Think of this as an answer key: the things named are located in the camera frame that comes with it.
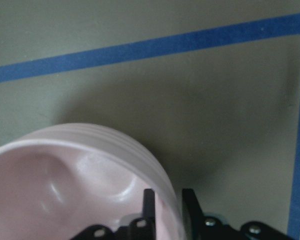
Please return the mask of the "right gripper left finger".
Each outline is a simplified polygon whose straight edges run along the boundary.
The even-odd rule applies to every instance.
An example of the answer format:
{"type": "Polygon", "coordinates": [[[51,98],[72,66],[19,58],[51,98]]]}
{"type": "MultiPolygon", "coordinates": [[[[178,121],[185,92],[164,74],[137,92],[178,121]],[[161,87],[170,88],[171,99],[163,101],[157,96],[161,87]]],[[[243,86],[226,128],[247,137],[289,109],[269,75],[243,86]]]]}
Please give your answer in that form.
{"type": "Polygon", "coordinates": [[[156,238],[155,192],[146,188],[143,191],[142,213],[127,226],[116,231],[102,224],[86,227],[75,235],[73,240],[154,240],[156,238]]]}

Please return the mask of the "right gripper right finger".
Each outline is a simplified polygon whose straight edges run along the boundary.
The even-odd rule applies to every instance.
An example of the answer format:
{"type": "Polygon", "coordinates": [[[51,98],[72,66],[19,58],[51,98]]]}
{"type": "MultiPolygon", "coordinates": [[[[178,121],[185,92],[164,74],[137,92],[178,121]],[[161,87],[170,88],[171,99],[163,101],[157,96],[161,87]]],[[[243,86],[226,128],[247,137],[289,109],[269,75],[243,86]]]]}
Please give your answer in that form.
{"type": "Polygon", "coordinates": [[[275,228],[260,222],[249,221],[239,230],[219,217],[205,214],[192,188],[182,190],[182,218],[188,240],[291,240],[275,228]]]}

